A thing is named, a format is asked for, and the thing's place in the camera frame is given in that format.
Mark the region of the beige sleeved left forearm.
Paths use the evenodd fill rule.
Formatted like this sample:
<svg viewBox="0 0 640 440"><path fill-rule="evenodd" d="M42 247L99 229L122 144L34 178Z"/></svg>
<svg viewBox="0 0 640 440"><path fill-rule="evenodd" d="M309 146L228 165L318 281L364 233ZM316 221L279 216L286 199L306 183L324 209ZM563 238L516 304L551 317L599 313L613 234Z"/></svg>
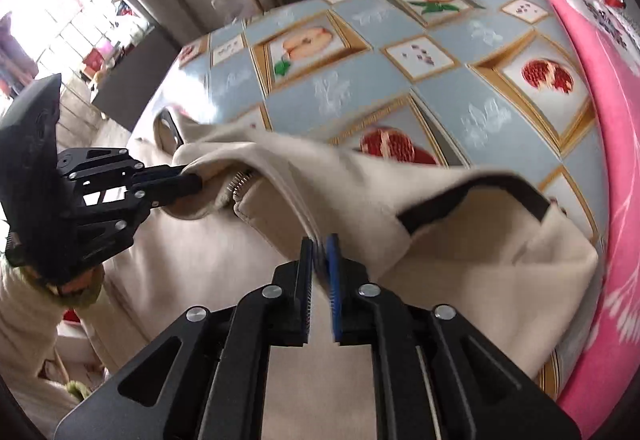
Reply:
<svg viewBox="0 0 640 440"><path fill-rule="evenodd" d="M52 293L25 269L1 262L1 377L44 438L51 439L60 420L79 404L65 385L39 376L58 340L58 323L66 310L79 313L91 345L109 371L127 361L126 342L104 281L103 267L95 267Z"/></svg>

